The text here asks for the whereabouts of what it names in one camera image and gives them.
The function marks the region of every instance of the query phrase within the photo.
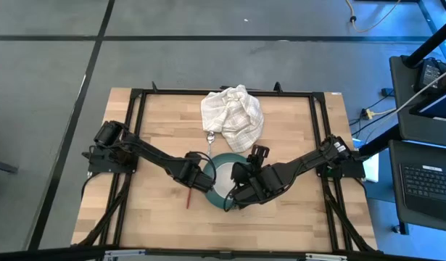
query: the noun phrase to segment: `wooden table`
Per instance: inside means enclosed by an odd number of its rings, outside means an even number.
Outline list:
[[[104,120],[124,121],[130,92],[129,88],[111,90]],[[352,148],[342,95],[325,95],[332,133],[341,136]],[[203,98],[198,95],[147,95],[140,137],[176,157],[183,157],[191,150],[206,152],[206,133],[202,130],[200,114]],[[271,149],[265,164],[288,162],[315,149],[308,99],[258,99],[265,125],[257,144]],[[323,139],[319,104],[316,108]],[[212,144],[212,155],[230,151],[226,140],[218,134]],[[103,215],[111,180],[111,174],[99,175],[87,185],[73,243],[84,239]],[[363,188],[353,179],[343,179],[342,190],[348,218],[366,242],[376,248]],[[321,181],[314,170],[299,176],[288,192],[269,203],[227,213],[211,205],[198,191],[192,193],[190,207],[186,209],[188,191],[163,169],[140,159],[132,178],[120,245],[164,249],[331,251]],[[339,246],[344,248],[339,219],[335,217],[335,221]],[[112,241],[115,222],[116,217],[113,217],[107,242]]]

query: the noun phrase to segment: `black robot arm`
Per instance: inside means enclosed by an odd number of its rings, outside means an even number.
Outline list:
[[[298,175],[325,163],[335,167],[352,155],[342,138],[336,136],[329,136],[318,149],[291,162],[261,167],[268,152],[268,148],[255,145],[248,164],[234,164],[231,178],[236,187],[229,196],[237,207],[269,202],[287,191]]]
[[[215,179],[204,174],[199,167],[200,155],[189,152],[185,157],[173,157],[142,141],[128,131],[122,123],[105,122],[94,138],[100,149],[110,149],[110,160],[127,163],[135,155],[162,167],[178,183],[203,192],[209,191]]]

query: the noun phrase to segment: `black desk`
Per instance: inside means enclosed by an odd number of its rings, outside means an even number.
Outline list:
[[[400,177],[400,163],[421,164],[430,162],[437,167],[446,168],[446,149],[402,141],[390,141],[390,162],[395,190],[395,203],[400,223],[411,223],[446,231],[446,221],[426,214],[409,210],[403,202],[402,179]]]
[[[417,69],[410,69],[402,63],[401,57],[390,57],[390,72],[395,93],[395,104],[401,107],[415,94],[412,85],[416,81]],[[416,97],[410,105],[424,99]],[[388,147],[390,140],[420,141],[428,144],[446,146],[446,121],[412,115],[411,106],[398,112],[398,124],[360,148],[362,155],[374,155]]]

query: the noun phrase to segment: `gray floor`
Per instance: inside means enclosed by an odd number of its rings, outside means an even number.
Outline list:
[[[438,2],[425,2],[430,3],[431,12],[439,12]],[[69,4],[62,0],[0,0],[0,34],[96,35],[106,5],[107,0]],[[354,6],[358,26],[364,28],[392,4],[355,2]],[[347,24],[349,16],[344,1],[191,0],[184,4],[117,0],[107,35],[356,36]],[[431,31],[417,4],[402,4],[365,35],[430,36]],[[349,119],[353,119],[361,108],[380,99],[381,88],[392,87],[389,57],[410,54],[418,45],[104,42],[41,246],[65,247],[70,243],[80,188],[86,178],[87,162],[80,153],[101,124],[111,87],[149,88],[153,80],[159,88],[218,88],[243,83],[250,88],[272,89],[274,82],[280,81],[284,90],[342,92]],[[92,42],[0,41],[0,160],[20,166],[17,175],[0,173],[0,252],[25,247],[92,48]],[[432,56],[443,59],[439,49]],[[375,110],[394,105],[388,99]],[[380,131],[391,125],[389,121]],[[368,133],[365,130],[360,137]],[[379,208],[371,209],[374,217],[391,209]],[[413,254],[388,244],[393,235],[380,236],[377,230],[381,227],[375,220],[380,249],[390,254]]]

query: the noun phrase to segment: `white cloth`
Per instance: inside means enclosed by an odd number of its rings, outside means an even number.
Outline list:
[[[259,139],[265,118],[260,102],[245,86],[210,92],[200,107],[204,131],[223,134],[234,152],[244,152]]]

